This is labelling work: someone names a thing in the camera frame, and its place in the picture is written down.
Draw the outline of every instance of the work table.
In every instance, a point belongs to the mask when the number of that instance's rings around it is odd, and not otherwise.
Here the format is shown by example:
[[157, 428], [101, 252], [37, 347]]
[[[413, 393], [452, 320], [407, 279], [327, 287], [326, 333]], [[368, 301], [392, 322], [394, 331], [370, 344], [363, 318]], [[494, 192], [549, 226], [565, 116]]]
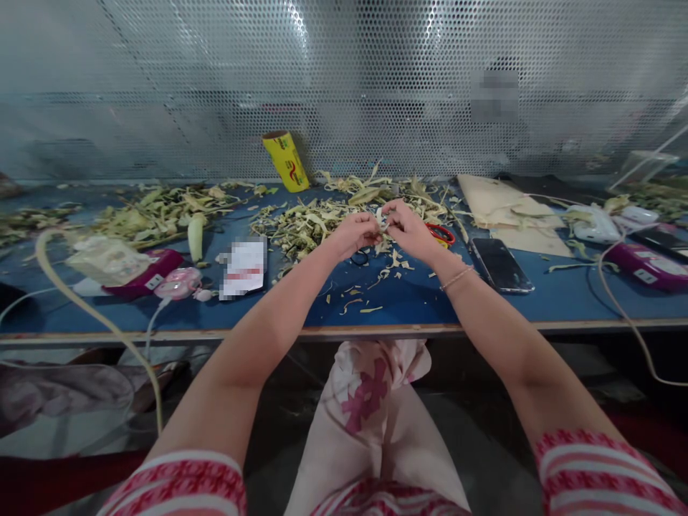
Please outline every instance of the work table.
[[[32, 189], [22, 197], [2, 201], [2, 209], [12, 211], [22, 207], [52, 208], [66, 201], [79, 201], [85, 205], [73, 214], [74, 224], [89, 224], [106, 206], [119, 206], [112, 186], [83, 186], [59, 190], [55, 187]], [[243, 189], [232, 194], [248, 196]], [[247, 211], [249, 206], [268, 204], [290, 206], [332, 193], [322, 188], [311, 189], [299, 194], [287, 193], [283, 186], [275, 194], [268, 194], [260, 200], [251, 200], [223, 219], [217, 219], [222, 233], [206, 232], [204, 235], [204, 260], [211, 266], [203, 269], [204, 281], [213, 282], [211, 288], [218, 288], [223, 275], [223, 266], [217, 264], [215, 256], [226, 252], [232, 241], [249, 236], [250, 216], [256, 211]], [[188, 251], [186, 239], [164, 247], [180, 252]], [[51, 257], [55, 261], [67, 256], [66, 246], [53, 244]], [[286, 262], [279, 248], [272, 247], [268, 253], [269, 268], [267, 288]], [[472, 258], [460, 237], [451, 248], [463, 260], [471, 264]], [[35, 259], [24, 262], [32, 255], [33, 242], [14, 246], [13, 252], [0, 261], [0, 281], [34, 292], [52, 287]], [[331, 278], [323, 285], [321, 294], [313, 303], [301, 332], [304, 340], [344, 340], [377, 335], [396, 337], [436, 337], [462, 333], [461, 325], [444, 295], [439, 290], [436, 277], [429, 277], [431, 270], [424, 264], [406, 255], [415, 270], [392, 269], [389, 278], [368, 289], [377, 281], [378, 273], [391, 258], [387, 254], [368, 254], [369, 265], [357, 266], [351, 261], [340, 263]], [[552, 265], [570, 264], [571, 258], [551, 256], [549, 261], [539, 254], [513, 251], [525, 273], [535, 286], [528, 295], [508, 295], [506, 298], [535, 326], [547, 333], [588, 330], [627, 330], [626, 323], [612, 307], [603, 291], [596, 267], [563, 269], [547, 273]], [[78, 282], [82, 277], [63, 263], [55, 265], [58, 274], [67, 284]], [[394, 277], [401, 272], [401, 279]], [[608, 274], [609, 287], [623, 305], [630, 317], [641, 328], [685, 328], [688, 327], [688, 292], [665, 294], [641, 285], [634, 279], [621, 274]], [[352, 297], [345, 292], [351, 287], [363, 292]], [[249, 310], [262, 293], [246, 295], [233, 301], [221, 302], [216, 298], [201, 303], [191, 298], [173, 302], [165, 308], [156, 320], [153, 344], [174, 345], [180, 343], [218, 340]], [[366, 305], [350, 305], [341, 315], [344, 304], [362, 297]], [[155, 296], [125, 302], [114, 297], [90, 298], [88, 302], [103, 315], [110, 318], [134, 340], [141, 341], [146, 326], [155, 312], [159, 299]], [[361, 308], [382, 306], [381, 310], [360, 313]], [[17, 309], [0, 328], [0, 347], [46, 348], [80, 347], [84, 344], [116, 343], [118, 339], [110, 334], [98, 321], [69, 302], [60, 292], [37, 295], [32, 306]]]

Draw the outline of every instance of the silver metal panel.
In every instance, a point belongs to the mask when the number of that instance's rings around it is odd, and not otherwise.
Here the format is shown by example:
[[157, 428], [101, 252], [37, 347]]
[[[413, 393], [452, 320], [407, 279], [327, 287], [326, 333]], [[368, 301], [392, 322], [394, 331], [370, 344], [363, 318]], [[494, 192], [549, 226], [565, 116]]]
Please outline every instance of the silver metal panel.
[[276, 180], [260, 135], [286, 129], [337, 176], [609, 172], [688, 120], [687, 24], [682, 0], [5, 2], [0, 170]]

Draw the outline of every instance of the hand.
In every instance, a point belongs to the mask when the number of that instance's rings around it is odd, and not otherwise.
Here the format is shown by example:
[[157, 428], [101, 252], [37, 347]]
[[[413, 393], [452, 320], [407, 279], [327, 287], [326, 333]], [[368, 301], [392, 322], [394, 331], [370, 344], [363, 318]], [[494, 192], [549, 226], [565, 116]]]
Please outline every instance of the hand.
[[412, 257], [430, 265], [433, 257], [444, 250], [432, 236], [428, 226], [405, 205], [403, 199], [389, 201], [383, 206], [382, 213], [387, 215], [387, 234]]
[[322, 245], [331, 249], [338, 260], [343, 262], [351, 258], [360, 248], [380, 242], [382, 242], [382, 235], [375, 216], [362, 211], [347, 216]]

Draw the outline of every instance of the pink device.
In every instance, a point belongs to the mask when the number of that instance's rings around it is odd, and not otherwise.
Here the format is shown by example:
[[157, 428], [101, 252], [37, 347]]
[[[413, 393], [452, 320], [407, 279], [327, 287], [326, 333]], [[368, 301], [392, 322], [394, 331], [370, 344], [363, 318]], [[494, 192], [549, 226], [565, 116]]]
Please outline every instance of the pink device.
[[688, 287], [688, 267], [665, 258], [644, 245], [619, 244], [607, 254], [606, 259], [648, 287], [667, 292]]
[[153, 249], [145, 253], [150, 257], [150, 265], [143, 274], [121, 287], [103, 287], [102, 289], [128, 300], [153, 294], [153, 290], [162, 283], [165, 276], [184, 261], [181, 254], [172, 249]]
[[155, 294], [161, 299], [179, 301], [200, 288], [202, 277], [201, 271], [193, 267], [174, 270], [156, 287]]

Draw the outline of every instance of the bracelet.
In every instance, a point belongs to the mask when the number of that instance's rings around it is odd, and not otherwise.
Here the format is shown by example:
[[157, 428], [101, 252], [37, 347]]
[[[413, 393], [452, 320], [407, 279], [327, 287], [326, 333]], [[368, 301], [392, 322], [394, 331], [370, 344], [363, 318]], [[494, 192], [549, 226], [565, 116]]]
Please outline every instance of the bracelet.
[[461, 279], [461, 276], [463, 276], [464, 274], [466, 274], [468, 271], [472, 271], [472, 270], [474, 270], [474, 269], [475, 269], [475, 267], [473, 267], [472, 265], [469, 265], [466, 269], [462, 270], [459, 274], [457, 274], [456, 276], [454, 276], [453, 278], [451, 278], [446, 284], [442, 285], [439, 289], [440, 289], [442, 292], [444, 292], [444, 291], [446, 290], [446, 288], [447, 288], [449, 285], [451, 285], [452, 283], [455, 283], [455, 282], [459, 281], [459, 280]]

